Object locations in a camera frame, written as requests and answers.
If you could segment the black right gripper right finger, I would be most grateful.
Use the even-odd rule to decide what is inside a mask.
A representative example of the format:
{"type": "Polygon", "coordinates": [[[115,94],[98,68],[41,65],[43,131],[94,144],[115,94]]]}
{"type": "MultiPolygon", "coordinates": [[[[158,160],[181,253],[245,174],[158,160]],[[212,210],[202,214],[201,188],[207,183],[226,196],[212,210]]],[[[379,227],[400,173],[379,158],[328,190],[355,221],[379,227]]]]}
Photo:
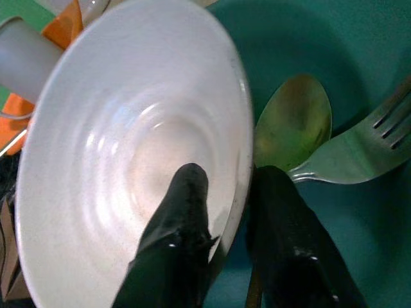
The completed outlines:
{"type": "Polygon", "coordinates": [[[267,307],[366,307],[337,246],[286,173],[255,168],[247,250],[267,307]]]}

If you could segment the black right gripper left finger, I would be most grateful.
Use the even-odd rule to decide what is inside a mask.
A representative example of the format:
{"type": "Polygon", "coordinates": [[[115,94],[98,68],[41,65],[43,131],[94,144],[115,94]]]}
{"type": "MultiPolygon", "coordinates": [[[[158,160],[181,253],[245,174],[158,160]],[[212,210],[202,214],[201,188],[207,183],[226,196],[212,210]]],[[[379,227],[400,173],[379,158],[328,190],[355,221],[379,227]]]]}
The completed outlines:
{"type": "Polygon", "coordinates": [[[181,166],[140,238],[113,307],[202,307],[210,285],[208,179],[181,166]]]}

